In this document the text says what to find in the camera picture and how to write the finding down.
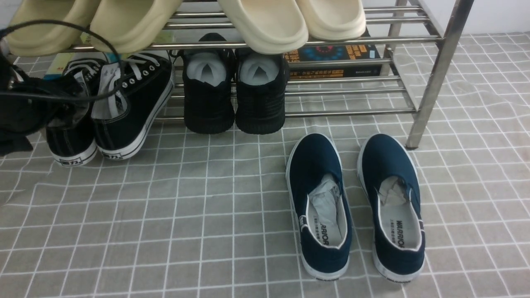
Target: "shoe tag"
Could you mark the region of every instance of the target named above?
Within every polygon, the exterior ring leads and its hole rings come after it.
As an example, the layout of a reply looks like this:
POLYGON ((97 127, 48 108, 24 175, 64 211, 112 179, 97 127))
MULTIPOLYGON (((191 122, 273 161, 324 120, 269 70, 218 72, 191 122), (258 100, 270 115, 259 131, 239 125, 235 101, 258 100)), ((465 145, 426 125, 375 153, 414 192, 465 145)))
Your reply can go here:
POLYGON ((98 94, 106 93, 109 90, 110 81, 116 75, 120 75, 120 67, 118 66, 118 63, 107 64, 101 68, 100 88, 98 94))

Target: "black cable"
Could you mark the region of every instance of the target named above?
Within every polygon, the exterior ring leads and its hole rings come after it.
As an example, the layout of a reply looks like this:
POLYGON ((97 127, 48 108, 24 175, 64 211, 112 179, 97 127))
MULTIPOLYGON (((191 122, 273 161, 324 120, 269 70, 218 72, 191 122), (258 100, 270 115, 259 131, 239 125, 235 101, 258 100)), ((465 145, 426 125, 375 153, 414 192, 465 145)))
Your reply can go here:
POLYGON ((107 47, 109 47, 109 49, 111 50, 112 54, 114 54, 114 56, 118 60, 117 63, 118 63, 118 67, 119 67, 120 72, 121 72, 120 79, 117 80, 116 86, 111 91, 103 93, 103 94, 99 94, 97 96, 90 96, 90 97, 64 97, 64 96, 57 96, 57 95, 35 94, 35 93, 26 93, 26 92, 12 92, 12 91, 2 91, 2 90, 0 90, 0 96, 31 98, 32 100, 34 100, 34 99, 36 99, 36 100, 45 100, 45 101, 49 101, 49 102, 69 102, 69 103, 72 103, 72 102, 92 102, 92 101, 96 101, 96 100, 106 99, 106 98, 108 98, 108 97, 110 97, 112 95, 115 95, 120 90, 122 83, 125 81, 125 67, 124 67, 124 65, 122 63, 120 55, 118 54, 118 51, 116 51, 116 48, 114 46, 112 46, 103 37, 101 37, 99 34, 94 33, 93 31, 91 31, 91 30, 89 30, 87 28, 84 28, 84 27, 76 25, 76 24, 68 23, 68 22, 58 21, 58 20, 33 20, 33 21, 28 21, 28 22, 23 22, 23 23, 17 24, 17 25, 13 25, 13 26, 10 26, 10 27, 7 27, 5 29, 0 30, 0 40, 2 40, 4 37, 6 37, 10 33, 13 33, 14 31, 16 31, 18 29, 25 28, 25 27, 32 26, 32 25, 40 25, 40 24, 54 24, 54 25, 61 25, 61 26, 70 27, 70 28, 79 30, 81 32, 90 34, 93 38, 96 38, 96 39, 100 40, 107 47))

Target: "white wall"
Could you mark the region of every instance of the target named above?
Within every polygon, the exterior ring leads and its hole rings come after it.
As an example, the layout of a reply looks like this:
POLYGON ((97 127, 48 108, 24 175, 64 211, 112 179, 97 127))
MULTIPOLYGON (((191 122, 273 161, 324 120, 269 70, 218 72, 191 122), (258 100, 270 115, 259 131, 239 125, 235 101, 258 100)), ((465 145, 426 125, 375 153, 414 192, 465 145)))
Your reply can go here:
MULTIPOLYGON (((454 0, 424 0, 443 25, 447 23, 454 0)), ((0 28, 7 26, 21 0, 0 0, 0 28)), ((365 6, 392 6, 395 0, 363 0, 365 6)), ((465 33, 530 31, 530 0, 475 0, 465 33)), ((370 29, 373 35, 386 33, 387 27, 370 29)), ((420 26, 406 25, 404 34, 423 34, 420 26)))

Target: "white rubber sole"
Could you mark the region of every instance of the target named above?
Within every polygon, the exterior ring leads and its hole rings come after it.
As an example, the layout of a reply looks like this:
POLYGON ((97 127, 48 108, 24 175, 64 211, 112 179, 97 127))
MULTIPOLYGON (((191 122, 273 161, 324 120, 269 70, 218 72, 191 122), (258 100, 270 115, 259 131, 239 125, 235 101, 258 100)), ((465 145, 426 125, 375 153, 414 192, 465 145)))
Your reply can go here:
POLYGON ((147 134, 149 133, 149 130, 151 129, 151 126, 153 125, 153 122, 155 121, 156 115, 160 112, 160 110, 165 106, 168 99, 171 97, 171 93, 173 92, 173 88, 175 86, 175 80, 174 80, 175 72, 171 72, 171 78, 167 85, 167 87, 164 90, 164 93, 160 96, 158 101, 156 102, 156 105, 154 109, 149 114, 149 117, 147 118, 147 121, 144 124, 144 127, 136 137, 136 139, 127 145, 125 148, 121 148, 118 150, 105 150, 101 147, 99 147, 99 150, 103 154, 104 157, 111 160, 125 160, 133 157, 135 154, 137 154, 142 146, 145 143, 145 139, 147 138, 147 134))
MULTIPOLYGON (((340 169, 342 170, 342 162, 340 160, 339 151, 335 147, 335 144, 327 136, 325 136, 325 135, 323 135, 323 136, 330 141, 330 143, 333 146, 333 149, 335 150, 337 156, 339 156, 340 169)), ((291 151, 289 159, 287 160, 287 165, 286 165, 286 169, 285 169, 285 178, 287 180, 287 189, 289 191, 289 199, 290 199, 290 202, 291 202, 291 208, 295 211, 295 213, 296 213, 296 208, 295 208, 295 202, 294 202, 294 198, 293 198, 293 193, 291 192, 291 182, 290 182, 290 179, 289 179, 289 173, 290 173, 290 170, 291 170, 291 162, 293 161, 293 155, 294 155, 294 153, 296 151, 296 148, 298 148, 298 145, 300 144, 300 142, 302 142, 302 140, 304 138, 305 137, 301 138, 295 144, 293 150, 291 151)), ((315 268, 311 267, 307 263, 307 260, 305 259, 304 254, 302 254, 302 264, 304 265, 304 268, 307 271, 307 273, 309 273, 309 275, 315 277, 316 279, 320 279, 322 281, 334 281, 336 279, 339 279, 342 275, 344 275, 344 273, 346 273, 346 270, 348 270, 348 266, 350 265, 350 257, 348 256, 348 260, 346 261, 346 265, 344 267, 342 267, 340 270, 338 270, 336 272, 331 272, 331 273, 320 272, 320 271, 316 270, 315 268)))
POLYGON ((54 153, 52 153, 51 155, 54 157, 55 161, 58 162, 60 165, 72 167, 88 164, 94 159, 97 152, 98 145, 96 144, 96 140, 93 140, 92 144, 90 144, 90 146, 84 152, 78 155, 69 157, 59 156, 54 153))
MULTIPOLYGON (((365 185, 365 182, 364 182, 362 163, 363 163, 363 154, 364 154, 364 151, 366 149, 366 144, 368 143, 368 140, 371 137, 373 137, 375 135, 378 135, 378 134, 379 133, 373 134, 373 135, 371 135, 371 136, 366 138, 366 141, 364 142, 364 144, 361 147, 361 150, 359 152, 359 157, 357 158, 357 176, 359 178, 359 181, 361 182, 361 186, 363 187, 363 191, 365 193, 365 198, 368 201, 368 205, 370 206, 370 209, 372 208, 372 205, 370 204, 370 200, 368 199, 368 192, 366 191, 366 185, 365 185)), ((407 151, 405 149, 405 147, 403 147, 403 145, 401 145, 401 143, 399 143, 397 140, 396 140, 396 142, 401 146, 401 148, 403 148, 403 150, 405 152, 407 151)), ((410 157, 410 154, 407 153, 407 157, 409 158, 411 164, 414 165, 414 162, 412 161, 412 158, 410 157)), ((418 176, 418 170, 416 169, 416 167, 414 167, 414 172, 416 173, 416 176, 418 176)), ((421 268, 418 271, 416 271, 414 273, 411 273, 411 274, 407 274, 407 275, 397 274, 397 273, 394 273, 394 272, 388 270, 381 263, 381 261, 379 260, 379 257, 377 256, 377 251, 376 251, 376 248, 375 248, 375 229, 374 229, 374 235, 373 235, 373 240, 372 240, 372 258, 373 258, 373 261, 374 261, 375 268, 377 269, 377 271, 379 271, 379 273, 381 275, 383 275, 386 279, 388 279, 391 282, 401 283, 401 284, 409 283, 413 279, 418 277, 420 275, 420 273, 423 271, 423 267, 425 265, 425 261, 424 261, 423 265, 421 265, 421 268)))

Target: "beige slipper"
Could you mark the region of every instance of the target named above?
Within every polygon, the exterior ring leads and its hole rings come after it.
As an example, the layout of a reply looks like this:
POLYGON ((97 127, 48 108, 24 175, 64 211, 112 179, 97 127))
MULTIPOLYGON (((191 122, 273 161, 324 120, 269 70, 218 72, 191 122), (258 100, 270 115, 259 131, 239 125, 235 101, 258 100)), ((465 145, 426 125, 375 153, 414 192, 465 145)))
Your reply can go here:
POLYGON ((307 27, 295 0, 217 1, 256 52, 282 54, 307 43, 307 27))
MULTIPOLYGON (((102 0, 90 29, 107 39, 120 54, 147 48, 164 28, 182 0, 102 0)), ((92 45, 110 49, 93 39, 92 45)))
POLYGON ((309 34, 324 40, 358 38, 366 31, 361 0, 296 0, 309 34))
MULTIPOLYGON (((24 0, 10 25, 32 20, 60 20, 86 27, 100 0, 24 0)), ((6 39, 17 56, 47 56, 69 48, 81 32, 66 26, 43 24, 16 30, 6 39)))

